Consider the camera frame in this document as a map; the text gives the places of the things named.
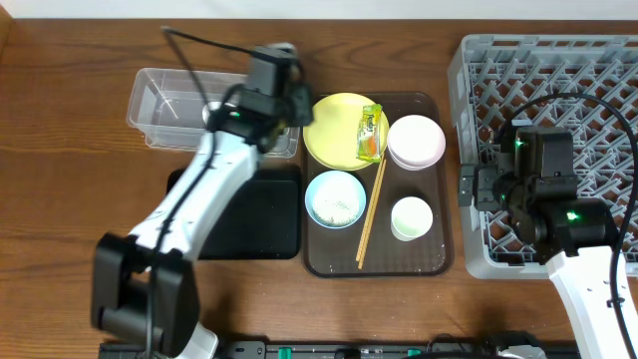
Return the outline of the white napkin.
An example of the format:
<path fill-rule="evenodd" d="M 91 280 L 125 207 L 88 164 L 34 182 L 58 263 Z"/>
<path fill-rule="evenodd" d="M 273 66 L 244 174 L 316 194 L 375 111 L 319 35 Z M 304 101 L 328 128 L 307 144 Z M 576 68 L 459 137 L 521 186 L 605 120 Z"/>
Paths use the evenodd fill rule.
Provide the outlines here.
<path fill-rule="evenodd" d="M 223 107 L 223 103 L 220 101 L 208 102 L 202 109 L 203 122 L 207 126 L 213 126 L 215 124 L 217 112 L 222 107 Z"/>

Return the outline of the green snack wrapper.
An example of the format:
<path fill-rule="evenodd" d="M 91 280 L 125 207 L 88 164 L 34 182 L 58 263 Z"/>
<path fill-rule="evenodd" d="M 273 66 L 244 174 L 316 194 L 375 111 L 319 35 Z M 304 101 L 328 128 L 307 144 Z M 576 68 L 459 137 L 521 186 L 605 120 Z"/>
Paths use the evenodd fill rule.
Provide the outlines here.
<path fill-rule="evenodd" d="M 358 124 L 357 150 L 358 160 L 378 163 L 381 160 L 380 120 L 382 106 L 379 104 L 363 107 Z"/>

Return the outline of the light blue bowl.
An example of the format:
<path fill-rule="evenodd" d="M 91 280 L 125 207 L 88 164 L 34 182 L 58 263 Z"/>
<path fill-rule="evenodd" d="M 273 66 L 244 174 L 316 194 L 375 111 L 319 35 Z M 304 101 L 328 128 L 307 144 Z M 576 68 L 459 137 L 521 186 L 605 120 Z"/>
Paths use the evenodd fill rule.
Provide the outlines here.
<path fill-rule="evenodd" d="M 341 171 L 315 177 L 306 188 L 304 200 L 311 219 L 329 229 L 354 224 L 367 206 L 363 185 L 355 176 Z"/>

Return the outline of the pink bowl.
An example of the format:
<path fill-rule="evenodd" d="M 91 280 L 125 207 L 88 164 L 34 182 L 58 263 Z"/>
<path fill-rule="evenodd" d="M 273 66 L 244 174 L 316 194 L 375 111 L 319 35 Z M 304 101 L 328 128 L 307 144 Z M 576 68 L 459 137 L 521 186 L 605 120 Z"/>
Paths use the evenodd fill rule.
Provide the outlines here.
<path fill-rule="evenodd" d="M 446 144 L 442 128 L 426 116 L 401 117 L 388 132 L 391 158 L 408 171 L 420 171 L 435 165 L 443 157 Z"/>

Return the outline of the white cup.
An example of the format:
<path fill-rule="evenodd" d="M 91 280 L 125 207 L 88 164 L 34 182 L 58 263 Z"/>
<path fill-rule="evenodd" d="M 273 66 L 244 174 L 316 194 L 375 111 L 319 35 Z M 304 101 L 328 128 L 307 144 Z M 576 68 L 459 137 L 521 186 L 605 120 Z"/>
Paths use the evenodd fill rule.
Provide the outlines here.
<path fill-rule="evenodd" d="M 431 207 L 416 196 L 398 200 L 391 210 L 391 232 L 400 241 L 412 241 L 425 235 L 433 223 Z"/>

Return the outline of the rice food waste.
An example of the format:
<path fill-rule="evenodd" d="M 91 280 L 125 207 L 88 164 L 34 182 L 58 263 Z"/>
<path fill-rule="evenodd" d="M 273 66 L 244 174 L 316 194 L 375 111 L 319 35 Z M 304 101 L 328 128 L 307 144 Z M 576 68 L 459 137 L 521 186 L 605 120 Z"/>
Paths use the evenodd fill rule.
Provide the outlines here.
<path fill-rule="evenodd" d="M 348 182 L 326 181 L 313 198 L 312 210 L 327 226 L 344 226 L 353 222 L 359 211 L 356 188 Z"/>

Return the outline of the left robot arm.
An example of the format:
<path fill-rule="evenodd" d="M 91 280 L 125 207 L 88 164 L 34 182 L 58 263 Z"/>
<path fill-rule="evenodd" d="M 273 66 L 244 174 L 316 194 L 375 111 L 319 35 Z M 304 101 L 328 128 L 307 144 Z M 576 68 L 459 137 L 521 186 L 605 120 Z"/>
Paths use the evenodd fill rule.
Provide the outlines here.
<path fill-rule="evenodd" d="M 94 257 L 93 327 L 143 345 L 145 358 L 211 358 L 193 265 L 237 191 L 284 129 L 312 121 L 309 85 L 290 43 L 258 46 L 244 83 L 210 111 L 198 149 L 159 206 L 126 236 L 105 233 Z"/>

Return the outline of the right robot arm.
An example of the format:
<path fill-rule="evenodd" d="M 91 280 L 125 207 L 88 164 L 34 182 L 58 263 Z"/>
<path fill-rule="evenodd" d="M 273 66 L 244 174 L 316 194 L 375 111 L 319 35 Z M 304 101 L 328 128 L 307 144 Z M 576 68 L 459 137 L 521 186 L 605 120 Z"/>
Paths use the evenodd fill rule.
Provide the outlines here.
<path fill-rule="evenodd" d="M 504 211 L 559 293 L 583 358 L 634 358 L 637 312 L 608 205 L 581 197 L 573 139 L 563 128 L 518 127 L 493 165 L 462 165 L 459 205 Z"/>

